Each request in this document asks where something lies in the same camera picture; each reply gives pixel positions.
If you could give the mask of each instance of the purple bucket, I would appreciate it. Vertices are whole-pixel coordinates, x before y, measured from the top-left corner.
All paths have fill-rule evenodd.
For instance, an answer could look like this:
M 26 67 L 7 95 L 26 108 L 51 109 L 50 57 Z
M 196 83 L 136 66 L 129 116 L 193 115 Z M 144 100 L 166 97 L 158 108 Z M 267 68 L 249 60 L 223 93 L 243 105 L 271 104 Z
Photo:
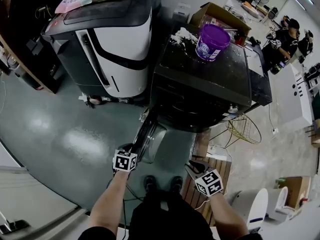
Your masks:
M 229 43 L 230 36 L 227 31 L 213 24 L 205 24 L 201 29 L 195 52 L 201 59 L 213 62 Z

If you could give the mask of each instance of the power outlet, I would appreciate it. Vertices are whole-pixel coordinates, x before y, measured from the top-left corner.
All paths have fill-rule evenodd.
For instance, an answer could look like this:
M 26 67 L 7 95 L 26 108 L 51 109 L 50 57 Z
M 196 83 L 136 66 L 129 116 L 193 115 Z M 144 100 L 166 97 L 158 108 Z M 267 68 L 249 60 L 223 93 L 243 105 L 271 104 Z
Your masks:
M 273 133 L 273 135 L 276 135 L 277 133 L 279 133 L 279 129 L 278 128 L 273 129 L 272 133 Z

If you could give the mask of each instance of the wrist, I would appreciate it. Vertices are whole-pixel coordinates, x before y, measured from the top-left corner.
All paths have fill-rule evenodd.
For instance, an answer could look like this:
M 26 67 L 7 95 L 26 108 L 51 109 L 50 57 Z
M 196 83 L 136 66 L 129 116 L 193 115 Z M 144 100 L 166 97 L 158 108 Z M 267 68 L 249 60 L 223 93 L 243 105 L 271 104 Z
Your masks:
M 118 170 L 116 173 L 115 173 L 115 177 L 119 177 L 121 179 L 125 179 L 127 180 L 128 177 L 129 177 L 129 174 L 130 172 L 129 171 L 123 171 L 123 170 Z
M 221 198 L 224 199 L 224 195 L 221 192 L 215 193 L 214 195 L 209 197 L 210 201 L 216 201 L 216 200 L 219 200 Z

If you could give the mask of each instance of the wooden pallet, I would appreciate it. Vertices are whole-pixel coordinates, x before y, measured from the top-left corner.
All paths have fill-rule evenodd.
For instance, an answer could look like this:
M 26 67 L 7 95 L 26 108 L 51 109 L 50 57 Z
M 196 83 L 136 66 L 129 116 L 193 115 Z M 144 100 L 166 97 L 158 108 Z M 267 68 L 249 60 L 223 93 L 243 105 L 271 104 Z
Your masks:
M 217 169 L 222 178 L 223 186 L 226 187 L 229 179 L 231 162 L 207 157 L 209 138 L 210 131 L 197 134 L 192 159 L 208 162 L 212 168 Z M 184 189 L 182 191 L 182 197 L 194 209 L 201 206 L 201 204 L 208 199 L 196 189 L 195 182 L 189 175 L 187 176 Z M 203 215 L 210 227 L 214 226 L 215 221 L 213 219 L 210 202 L 203 204 L 200 209 L 197 209 L 197 211 Z

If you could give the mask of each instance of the shoe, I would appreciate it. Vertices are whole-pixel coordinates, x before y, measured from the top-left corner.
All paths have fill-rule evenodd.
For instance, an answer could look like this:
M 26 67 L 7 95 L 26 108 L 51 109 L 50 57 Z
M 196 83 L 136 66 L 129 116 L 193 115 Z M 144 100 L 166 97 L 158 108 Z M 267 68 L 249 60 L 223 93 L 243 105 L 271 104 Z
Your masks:
M 184 180 L 182 179 L 182 177 L 180 176 L 175 176 L 172 180 L 171 180 L 171 184 L 170 184 L 170 192 L 173 193 L 180 193 L 181 189 L 182 189 L 182 184 L 184 183 Z
M 158 187 L 157 187 L 157 180 L 155 176 L 152 176 L 152 175 L 146 176 L 143 181 L 143 186 L 147 193 L 157 191 Z

